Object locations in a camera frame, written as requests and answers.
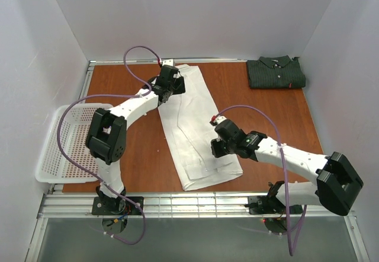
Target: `shirt collar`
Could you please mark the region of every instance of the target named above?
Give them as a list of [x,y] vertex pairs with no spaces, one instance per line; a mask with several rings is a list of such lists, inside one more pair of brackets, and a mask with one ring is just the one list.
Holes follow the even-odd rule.
[[289,56],[281,57],[260,57],[259,61],[264,63],[269,68],[273,68],[275,64],[285,67],[291,61]]

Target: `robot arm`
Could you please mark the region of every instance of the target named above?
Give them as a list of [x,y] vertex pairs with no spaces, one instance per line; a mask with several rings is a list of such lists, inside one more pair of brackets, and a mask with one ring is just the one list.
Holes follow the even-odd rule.
[[[282,167],[277,141],[255,131],[246,134],[223,116],[213,119],[211,124],[219,136],[211,141],[216,158],[237,154]],[[344,155],[337,152],[332,156],[311,154],[286,145],[282,149],[288,170],[309,180],[288,185],[291,205],[322,205],[337,215],[349,213],[363,182]],[[282,212],[285,208],[284,182],[271,185],[267,196],[251,207],[258,213]]]
[[[139,97],[130,98],[109,110],[98,109],[89,127],[86,147],[96,158],[99,176],[120,194],[126,193],[121,180],[120,158],[126,149],[127,129],[148,111],[165,103],[171,95],[185,92],[184,78],[174,67],[173,60],[164,61],[160,74],[149,83],[152,91],[148,95],[142,96],[148,92],[145,85],[136,94]],[[110,212],[118,213],[124,208],[124,202],[103,184],[97,187],[96,192],[102,205]]]

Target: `brown wooden tabletop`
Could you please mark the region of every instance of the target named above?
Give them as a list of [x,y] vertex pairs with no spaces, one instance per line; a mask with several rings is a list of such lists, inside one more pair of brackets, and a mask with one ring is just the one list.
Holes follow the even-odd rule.
[[[298,90],[252,90],[248,85],[246,63],[193,63],[203,73],[205,83],[219,110],[236,104],[254,106],[266,113],[278,126],[283,142],[316,154],[322,149],[304,98]],[[143,79],[159,73],[158,65],[131,65],[131,70]],[[88,95],[135,94],[141,82],[134,79],[123,65],[96,66]],[[119,105],[119,98],[94,98],[88,103]],[[258,113],[245,108],[225,112],[246,132],[256,130],[275,137],[274,129]],[[148,112],[127,131],[126,151],[121,159],[121,176],[128,192],[183,191],[172,161],[158,110]],[[283,171],[271,164],[239,158],[243,175],[229,182],[199,189],[199,191],[266,191],[268,182],[283,180]],[[290,174],[290,181],[305,181]],[[64,193],[94,192],[98,181],[84,184],[65,184]]]

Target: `plastic basket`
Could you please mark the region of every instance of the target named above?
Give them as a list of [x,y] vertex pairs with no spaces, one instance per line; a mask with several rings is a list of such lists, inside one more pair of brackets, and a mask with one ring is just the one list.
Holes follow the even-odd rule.
[[[68,106],[61,106],[55,112],[49,134],[36,170],[36,179],[47,183],[85,183],[97,179],[80,170],[63,157],[57,145],[58,122]],[[112,105],[101,103],[77,104],[66,115],[62,124],[61,137],[64,151],[75,162],[94,173],[98,172],[95,158],[85,146],[92,117],[98,108],[109,109]]]

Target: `white towel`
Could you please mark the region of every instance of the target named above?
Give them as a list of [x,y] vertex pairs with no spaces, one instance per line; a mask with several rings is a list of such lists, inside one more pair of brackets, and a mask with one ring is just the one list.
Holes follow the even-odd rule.
[[217,133],[209,123],[217,107],[198,66],[178,66],[186,92],[159,106],[163,130],[184,191],[196,190],[242,175],[236,155],[215,158],[210,142]]

